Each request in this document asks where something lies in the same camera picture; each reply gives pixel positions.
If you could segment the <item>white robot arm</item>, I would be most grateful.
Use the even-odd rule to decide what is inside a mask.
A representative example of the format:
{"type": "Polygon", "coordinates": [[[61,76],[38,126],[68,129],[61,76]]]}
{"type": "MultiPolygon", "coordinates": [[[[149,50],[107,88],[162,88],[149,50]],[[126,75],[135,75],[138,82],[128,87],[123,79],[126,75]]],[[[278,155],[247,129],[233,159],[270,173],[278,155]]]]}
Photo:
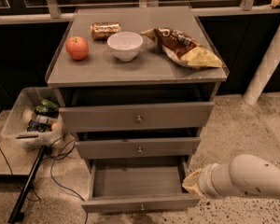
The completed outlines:
{"type": "Polygon", "coordinates": [[[254,155],[238,155],[229,163],[212,163],[188,175],[182,187],[208,199],[227,197],[280,200],[280,169],[254,155]]]}

